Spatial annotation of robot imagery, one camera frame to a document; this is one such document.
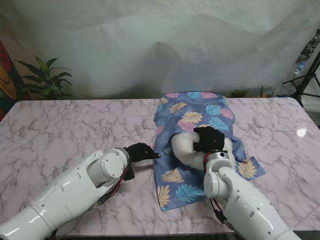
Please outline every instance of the green leaf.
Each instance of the green leaf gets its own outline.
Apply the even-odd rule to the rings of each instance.
[[[58,95],[61,95],[61,89],[60,87],[56,86],[56,85],[51,85],[50,88],[52,89],[52,91]]]
[[[47,87],[47,88],[43,89],[40,94],[43,96],[47,96],[51,92],[52,92],[52,89],[50,87]]]
[[[71,97],[71,95],[62,91],[61,97]]]
[[[47,61],[45,65],[46,65],[48,68],[50,68],[51,64],[53,64],[57,59],[58,59],[58,58],[52,58],[52,59],[50,59],[49,61]]]
[[[61,72],[59,75],[58,75],[58,78],[61,78],[63,76],[69,76],[69,77],[72,77],[71,74],[69,74],[68,72],[64,71],[64,72]]]
[[[50,70],[51,69],[64,69],[64,70],[72,71],[71,69],[64,68],[64,67],[52,67],[52,68],[50,68]]]
[[[28,79],[28,80],[36,82],[36,83],[41,83],[42,82],[39,78],[37,78],[36,76],[33,76],[33,75],[22,76],[21,78]]]
[[[35,57],[35,60],[38,62],[38,64],[40,65],[40,68],[42,69],[42,71],[44,72],[44,75],[48,78],[50,76],[50,71],[48,66],[37,56],[33,55]]]
[[[26,66],[33,74],[40,76],[41,78],[44,77],[44,73],[42,71],[40,71],[38,68],[36,68],[35,66],[28,64],[28,63],[25,63],[23,61],[17,61],[17,60],[15,60],[15,61]]]
[[[27,90],[42,90],[42,89],[44,89],[42,86],[38,86],[38,85],[35,85],[35,84],[25,84],[24,87]]]
[[[61,82],[63,82],[63,81],[67,82],[68,84],[70,84],[70,86],[72,86],[72,84],[69,81],[67,81],[66,79],[64,79],[64,78],[60,78],[60,79],[56,80],[54,82],[54,84],[57,85],[58,87],[61,87]]]

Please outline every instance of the black cable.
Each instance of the black cable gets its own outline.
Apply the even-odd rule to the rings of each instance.
[[[223,214],[222,211],[219,211],[215,208],[214,203],[212,202],[212,198],[210,198],[211,206],[213,208],[214,214],[216,218],[220,221],[220,223],[223,225],[225,221],[227,220],[225,215]]]
[[[56,234],[57,234],[58,229],[54,230],[50,236],[50,240],[56,240]]]

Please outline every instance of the marble table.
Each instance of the marble table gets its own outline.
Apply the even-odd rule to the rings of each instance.
[[[0,223],[46,184],[94,150],[137,142],[153,146],[159,100],[21,101],[0,123]],[[255,186],[295,230],[320,230],[320,130],[291,98],[230,98],[234,134],[266,174]],[[59,229],[68,236],[225,233],[208,200],[161,212],[153,162],[100,209]]]

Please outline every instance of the blue floral cloth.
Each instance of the blue floral cloth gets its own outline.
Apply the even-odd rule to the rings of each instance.
[[[232,140],[232,153],[240,176],[249,181],[266,174],[254,157],[246,156],[244,144],[233,135],[235,115],[222,95],[199,91],[166,94],[160,99],[154,121],[157,126],[155,151],[162,155],[154,161],[155,184],[162,211],[207,198],[204,171],[185,166],[173,154],[171,137],[176,133],[191,133],[194,128],[212,126]]]

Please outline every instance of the glove finger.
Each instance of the glove finger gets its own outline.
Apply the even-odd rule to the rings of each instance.
[[[147,160],[147,159],[159,159],[161,156],[159,156],[159,153],[146,153],[142,156],[142,160]]]

